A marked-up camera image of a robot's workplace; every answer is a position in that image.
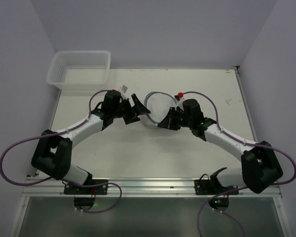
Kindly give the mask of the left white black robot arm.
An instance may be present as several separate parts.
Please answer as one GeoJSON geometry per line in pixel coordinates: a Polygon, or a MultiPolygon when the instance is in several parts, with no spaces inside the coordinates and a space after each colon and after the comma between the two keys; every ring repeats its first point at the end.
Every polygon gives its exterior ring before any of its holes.
{"type": "Polygon", "coordinates": [[[72,151],[75,146],[110,126],[114,119],[122,118],[125,124],[140,120],[140,116],[150,114],[135,94],[131,95],[133,104],[120,91],[105,91],[103,101],[94,109],[90,108],[87,117],[72,126],[53,132],[42,133],[31,160],[37,170],[55,180],[84,185],[91,179],[86,170],[73,165],[72,151]]]}

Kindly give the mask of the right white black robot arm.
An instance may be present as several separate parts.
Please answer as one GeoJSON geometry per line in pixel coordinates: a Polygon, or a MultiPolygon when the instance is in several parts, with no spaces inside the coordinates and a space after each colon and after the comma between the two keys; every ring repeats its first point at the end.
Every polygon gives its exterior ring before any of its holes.
{"type": "Polygon", "coordinates": [[[218,123],[203,115],[199,103],[188,99],[181,107],[171,107],[166,117],[158,123],[159,128],[179,130],[190,129],[195,137],[214,144],[236,157],[240,168],[220,168],[198,186],[206,193],[218,194],[236,187],[248,187],[254,193],[261,193],[283,176],[280,163],[265,141],[247,145],[240,137],[232,139],[219,130],[218,123]]]}

